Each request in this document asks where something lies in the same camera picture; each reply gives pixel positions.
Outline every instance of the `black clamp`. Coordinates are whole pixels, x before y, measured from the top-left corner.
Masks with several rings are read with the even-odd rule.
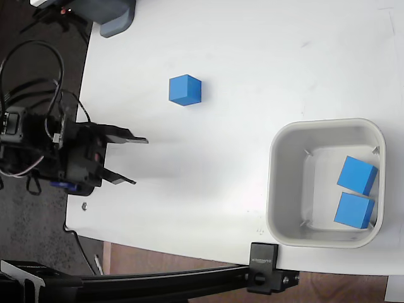
[[[252,243],[247,291],[270,295],[299,284],[299,272],[278,270],[278,244]]]

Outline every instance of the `wooden floor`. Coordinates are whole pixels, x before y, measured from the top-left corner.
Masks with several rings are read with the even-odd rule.
[[[156,273],[226,265],[185,258],[117,244],[104,245],[104,271],[110,274]],[[271,296],[249,294],[244,289],[192,299],[193,303],[214,302],[384,302],[386,276],[350,276],[301,273],[300,283]]]

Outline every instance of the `white table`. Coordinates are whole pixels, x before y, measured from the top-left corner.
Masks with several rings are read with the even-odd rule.
[[[105,166],[138,183],[70,196],[68,227],[248,264],[251,242],[276,242],[265,213],[277,131],[292,121],[365,117],[387,144],[381,231],[360,249],[281,246],[278,267],[404,275],[402,20],[404,4],[393,0],[138,0],[124,33],[105,39],[94,25],[81,100],[95,122],[150,144],[108,147]],[[169,78],[182,74],[203,82],[203,103],[168,101]]]

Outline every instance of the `white bin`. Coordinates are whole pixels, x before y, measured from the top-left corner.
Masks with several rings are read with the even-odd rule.
[[[334,222],[341,193],[337,185],[347,156],[379,169],[370,193],[375,201],[367,229]],[[369,243],[383,221],[386,143],[366,119],[291,123],[271,145],[266,219],[281,244],[357,248]]]

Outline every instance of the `blue block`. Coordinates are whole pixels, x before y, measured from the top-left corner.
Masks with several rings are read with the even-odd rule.
[[[335,222],[366,229],[371,219],[374,201],[354,194],[342,193]]]
[[[180,105],[201,102],[202,82],[188,74],[170,79],[169,100]]]
[[[368,196],[371,192],[377,171],[377,167],[371,164],[352,157],[347,157],[337,184]]]

